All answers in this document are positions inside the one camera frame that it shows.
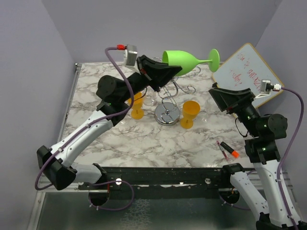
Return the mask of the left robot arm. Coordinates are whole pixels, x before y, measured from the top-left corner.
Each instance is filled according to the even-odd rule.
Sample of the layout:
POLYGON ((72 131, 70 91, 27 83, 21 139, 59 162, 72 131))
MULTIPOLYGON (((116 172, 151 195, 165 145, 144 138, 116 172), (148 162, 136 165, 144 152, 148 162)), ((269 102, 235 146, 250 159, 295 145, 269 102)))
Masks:
POLYGON ((39 173, 44 174, 57 190, 71 183, 90 183, 93 188, 105 186, 105 172, 98 164, 73 166, 76 158, 94 140, 115 127, 130 110, 126 103, 135 94, 151 87, 158 92, 182 67, 178 64, 157 62, 145 55, 133 58, 133 73, 126 77, 114 59, 107 55, 121 78, 104 75, 98 82, 97 96, 102 100, 89 118, 62 141, 37 150, 39 173))

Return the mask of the green plastic wine glass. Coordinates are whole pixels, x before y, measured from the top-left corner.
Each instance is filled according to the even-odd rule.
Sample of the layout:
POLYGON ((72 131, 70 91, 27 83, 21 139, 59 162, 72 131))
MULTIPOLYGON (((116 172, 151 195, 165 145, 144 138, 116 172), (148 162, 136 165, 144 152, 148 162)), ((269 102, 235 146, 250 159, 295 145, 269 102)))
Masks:
POLYGON ((175 75, 177 77, 191 72, 199 64, 208 64, 210 71, 216 72, 220 65, 220 55, 217 49, 212 49, 207 60, 200 60, 186 51, 166 50, 162 62, 169 66, 181 66, 182 70, 175 75))

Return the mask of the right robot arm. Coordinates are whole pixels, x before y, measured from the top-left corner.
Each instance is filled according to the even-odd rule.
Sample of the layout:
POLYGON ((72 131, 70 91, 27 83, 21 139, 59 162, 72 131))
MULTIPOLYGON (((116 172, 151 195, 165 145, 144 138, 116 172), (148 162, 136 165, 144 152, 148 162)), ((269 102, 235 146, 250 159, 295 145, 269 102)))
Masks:
POLYGON ((282 159, 275 141, 286 137, 287 119, 281 114, 260 116, 252 102, 251 89, 233 91, 215 84, 209 89, 219 109, 236 114, 251 139, 245 151, 256 170, 265 195, 250 182, 239 163, 223 166, 221 184, 234 187, 245 200, 256 220, 258 230, 305 230, 307 228, 292 203, 281 171, 282 159))

